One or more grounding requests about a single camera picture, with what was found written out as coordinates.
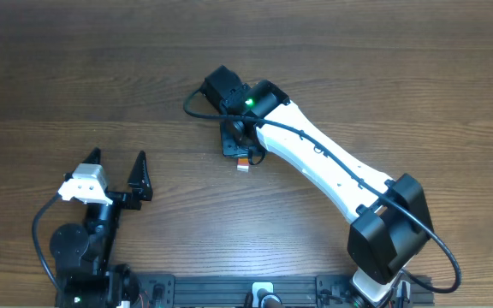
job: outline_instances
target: wooden table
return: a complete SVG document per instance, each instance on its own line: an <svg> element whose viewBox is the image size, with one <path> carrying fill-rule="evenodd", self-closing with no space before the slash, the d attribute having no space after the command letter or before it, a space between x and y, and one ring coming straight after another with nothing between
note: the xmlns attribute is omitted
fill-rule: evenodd
<svg viewBox="0 0 493 308"><path fill-rule="evenodd" d="M463 269L439 305L493 305L493 1L0 1L0 305L52 305L36 211L94 147L112 189L147 153L154 199L127 211L114 262L176 275L348 273L348 225L270 155L248 174L182 99L225 64L272 80L363 162L424 185ZM200 110L210 110L203 99ZM58 203L39 232L79 222ZM438 286L430 243L411 262Z"/></svg>

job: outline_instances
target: tabletop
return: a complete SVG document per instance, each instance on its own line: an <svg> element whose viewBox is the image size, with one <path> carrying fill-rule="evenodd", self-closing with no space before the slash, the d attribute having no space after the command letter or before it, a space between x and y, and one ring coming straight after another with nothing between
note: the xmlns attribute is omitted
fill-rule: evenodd
<svg viewBox="0 0 493 308"><path fill-rule="evenodd" d="M463 284L493 305L493 0L0 0L0 305L53 305L34 214L94 148L125 189L140 150L152 202L123 213L114 263L175 275L352 274L339 210L275 155L248 173L183 98L224 64L281 87L374 169L408 172ZM195 108L210 111L203 99ZM52 232L85 207L55 204ZM448 286L429 242L408 265Z"/></svg>

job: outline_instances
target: wooden surface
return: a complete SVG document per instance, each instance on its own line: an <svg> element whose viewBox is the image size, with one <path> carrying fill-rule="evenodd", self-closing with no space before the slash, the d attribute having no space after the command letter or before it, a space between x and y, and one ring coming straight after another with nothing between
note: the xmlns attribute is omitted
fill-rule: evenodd
<svg viewBox="0 0 493 308"><path fill-rule="evenodd" d="M154 199L122 218L115 262L176 275L348 273L348 225L292 166L244 174L215 122L181 110L218 65L269 79L339 145L424 185L463 285L493 305L493 1L0 1L0 305L52 305L35 212L94 146L125 189L140 150ZM201 109L208 103L196 101ZM78 222L59 203L40 225ZM411 262L449 285L430 243Z"/></svg>

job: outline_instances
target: white plastic part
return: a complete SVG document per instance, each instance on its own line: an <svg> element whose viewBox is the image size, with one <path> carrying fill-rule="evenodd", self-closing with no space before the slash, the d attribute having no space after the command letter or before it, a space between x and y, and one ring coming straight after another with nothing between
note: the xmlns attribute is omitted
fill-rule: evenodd
<svg viewBox="0 0 493 308"><path fill-rule="evenodd" d="M106 197L107 186L101 165L81 163L75 169L72 178L58 189L58 193L65 201L77 198L83 203L113 204L113 201Z"/></svg>
<svg viewBox="0 0 493 308"><path fill-rule="evenodd" d="M396 275L390 283L381 285L370 278L364 271L357 269L355 275L353 275L352 283L367 299L372 303L377 303L382 300L391 287L393 287L397 277L398 275Z"/></svg>
<svg viewBox="0 0 493 308"><path fill-rule="evenodd" d="M295 103L280 104L265 119L303 130L340 158L367 184L381 193L387 191L388 188L384 182L391 179L388 175L363 164L321 133L307 120ZM295 166L322 190L346 217L348 223L352 223L359 217L356 211L359 205L371 206L376 201L376 195L365 188L360 188L359 183L338 164L329 157L325 157L312 142L301 139L296 133L265 124L257 128L257 135L260 144L267 151L277 154Z"/></svg>

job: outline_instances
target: black cable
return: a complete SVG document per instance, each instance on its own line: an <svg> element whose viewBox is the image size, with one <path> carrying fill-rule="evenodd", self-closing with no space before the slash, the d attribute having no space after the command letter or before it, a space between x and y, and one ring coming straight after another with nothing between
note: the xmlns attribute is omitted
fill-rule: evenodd
<svg viewBox="0 0 493 308"><path fill-rule="evenodd" d="M410 272L408 272L405 269L402 269L402 271L410 278L412 281L420 285L422 288L432 291L434 293L452 293L453 291L457 290L458 287L461 284L461 270L460 270L460 265L458 264L458 261L455 259L454 254L450 251L450 249L444 244L443 240L439 238L433 231L431 231L427 226L425 226L416 216L412 215L408 210L397 204L395 201L392 199L388 198L378 190L376 190L374 187L368 185L365 183L365 181L361 178L359 178L345 163L343 163L338 157L336 157L331 151L329 151L324 145L322 145L320 142L316 141L312 136L308 135L305 133L303 130L296 129L294 127L290 127L288 125L275 122L275 121L270 121L270 120L265 120L265 119L258 119L255 117L251 116L243 116L243 115L203 115L199 114L196 112L193 112L189 109L189 104L192 101L192 98L199 93L200 88L193 91L191 94L187 96L187 98L184 100L183 104L183 109L184 111L192 116L196 117L199 119L206 119L206 120L230 120L230 121L247 121L247 122L255 122L255 123L262 123L262 124L268 124L272 125L275 127L280 127L282 129L288 130L289 132L296 133L298 134L301 138L308 139L311 141L321 152L323 155L330 157L334 162L336 162L348 175L351 176L352 179L356 180L360 186L366 188L369 192L375 194L376 196L379 197L381 201L383 201L383 204L386 206L391 206L398 210L402 215L406 216L410 221L418 225L420 228L422 228L436 243L441 249L443 250L444 254L446 257L448 257L448 260L450 260L450 263L452 264L452 267L454 268L454 274L455 274L455 279L454 279L454 284L452 287L447 287L447 288L438 288L438 287L433 287L429 286L422 281L420 281L418 278L414 277Z"/></svg>
<svg viewBox="0 0 493 308"><path fill-rule="evenodd" d="M47 261L45 260L45 257L43 257L43 252L41 251L41 246L39 245L39 240L38 240L38 225L39 225L39 219L41 219L41 216L50 208L51 205L53 205L58 199L60 198L60 195L58 192L39 210L39 212L35 215L33 218L33 223L32 223L32 239L33 239L33 245L35 246L35 252L38 254L39 261L41 261L41 265L43 265L43 269L49 276L50 282L55 286L56 290L58 292L61 292L62 289L60 286L58 286L58 283L56 282L56 278L54 275L52 275L52 272L50 271L50 267L47 264Z"/></svg>

